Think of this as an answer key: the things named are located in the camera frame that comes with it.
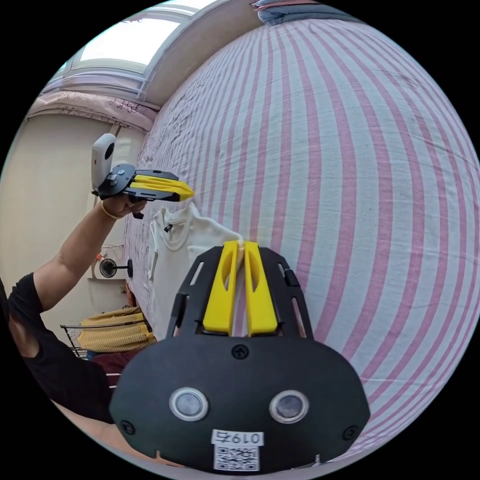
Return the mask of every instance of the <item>bed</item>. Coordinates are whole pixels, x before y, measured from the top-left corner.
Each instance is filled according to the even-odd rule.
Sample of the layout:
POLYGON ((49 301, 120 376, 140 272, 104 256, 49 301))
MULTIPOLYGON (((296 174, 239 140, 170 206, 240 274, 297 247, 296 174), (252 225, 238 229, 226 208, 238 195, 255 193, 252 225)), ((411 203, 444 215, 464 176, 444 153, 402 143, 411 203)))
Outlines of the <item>bed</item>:
MULTIPOLYGON (((171 96, 138 167, 176 173, 202 215, 296 271, 315 338, 350 361, 370 404, 344 458, 405 429, 448 381, 479 314, 479 162, 440 88, 383 34, 340 20, 246 33, 171 96)), ((150 321, 160 207, 125 231, 150 321)))

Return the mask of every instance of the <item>black fan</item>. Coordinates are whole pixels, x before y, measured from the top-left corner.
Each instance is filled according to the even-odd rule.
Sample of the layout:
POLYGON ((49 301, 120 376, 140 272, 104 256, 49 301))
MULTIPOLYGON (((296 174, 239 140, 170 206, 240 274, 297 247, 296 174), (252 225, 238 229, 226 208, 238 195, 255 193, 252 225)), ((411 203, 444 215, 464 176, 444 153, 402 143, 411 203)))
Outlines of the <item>black fan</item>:
POLYGON ((117 273, 117 270, 126 269, 129 278, 134 276, 134 266, 132 260, 129 258, 126 266, 118 266, 111 258, 104 258, 98 266, 100 273, 106 278, 111 279, 117 273))

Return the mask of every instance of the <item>window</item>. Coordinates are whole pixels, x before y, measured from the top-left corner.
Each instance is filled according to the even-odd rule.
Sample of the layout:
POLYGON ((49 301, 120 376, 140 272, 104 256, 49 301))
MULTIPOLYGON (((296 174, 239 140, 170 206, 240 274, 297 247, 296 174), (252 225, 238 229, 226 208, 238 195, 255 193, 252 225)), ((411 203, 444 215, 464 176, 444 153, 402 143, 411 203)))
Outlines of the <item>window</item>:
POLYGON ((64 63, 43 89, 145 96, 150 75, 168 45, 195 13, 221 0, 169 0, 113 25, 64 63))
POLYGON ((181 5, 182 7, 192 7, 196 10, 208 7, 216 0, 168 0, 163 5, 181 5))
POLYGON ((165 40, 180 26, 179 22, 143 18, 117 23, 90 41, 81 52, 74 68, 83 66, 126 66, 143 71, 165 40))

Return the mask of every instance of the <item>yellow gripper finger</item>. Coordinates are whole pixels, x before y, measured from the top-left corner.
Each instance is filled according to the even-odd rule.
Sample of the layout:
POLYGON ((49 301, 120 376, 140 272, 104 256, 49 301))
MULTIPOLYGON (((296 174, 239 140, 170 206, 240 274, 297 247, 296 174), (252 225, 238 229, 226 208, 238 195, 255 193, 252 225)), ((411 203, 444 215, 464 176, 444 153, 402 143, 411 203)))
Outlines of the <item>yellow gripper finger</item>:
POLYGON ((208 332, 232 335, 238 254, 239 243, 237 240, 226 241, 223 244, 203 317, 203 328, 208 332))
POLYGON ((277 316, 258 243, 245 242, 244 261, 248 336, 274 333, 278 326, 277 316))
POLYGON ((170 178, 158 178, 149 175, 135 175, 130 184, 133 189, 158 190, 161 192, 171 192, 180 196, 180 201, 193 197, 195 192, 184 182, 171 180, 170 178))

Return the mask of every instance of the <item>white garment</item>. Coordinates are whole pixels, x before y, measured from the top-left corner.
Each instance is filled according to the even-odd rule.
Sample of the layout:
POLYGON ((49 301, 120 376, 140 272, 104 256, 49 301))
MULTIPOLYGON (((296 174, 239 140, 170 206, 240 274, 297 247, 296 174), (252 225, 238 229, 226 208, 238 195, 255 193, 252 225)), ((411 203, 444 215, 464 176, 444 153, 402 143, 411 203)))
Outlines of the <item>white garment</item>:
POLYGON ((237 271, 243 261, 244 240, 241 235, 211 218, 200 216, 193 203, 171 213, 163 207, 150 223, 148 279, 150 311, 148 321, 157 340, 167 334, 170 313, 182 282, 198 255, 224 242, 239 243, 237 271))

